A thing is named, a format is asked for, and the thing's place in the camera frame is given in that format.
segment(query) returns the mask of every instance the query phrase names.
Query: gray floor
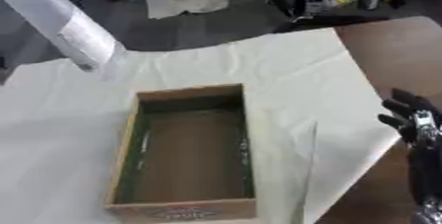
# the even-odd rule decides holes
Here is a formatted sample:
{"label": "gray floor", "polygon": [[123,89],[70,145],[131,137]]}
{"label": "gray floor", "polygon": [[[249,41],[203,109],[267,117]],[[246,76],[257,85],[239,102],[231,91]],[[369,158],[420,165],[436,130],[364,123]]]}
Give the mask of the gray floor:
{"label": "gray floor", "polygon": [[[268,34],[286,21],[273,6],[265,4],[265,0],[230,0],[229,8],[222,11],[162,20],[147,19],[143,2],[79,1],[87,14],[133,50],[169,51],[215,45]],[[399,10],[382,5],[376,11],[360,11],[349,6],[335,12],[392,18],[423,15],[442,23],[442,0],[413,0]],[[11,68],[62,57],[1,1],[0,27],[0,55],[6,58],[6,64]]]}

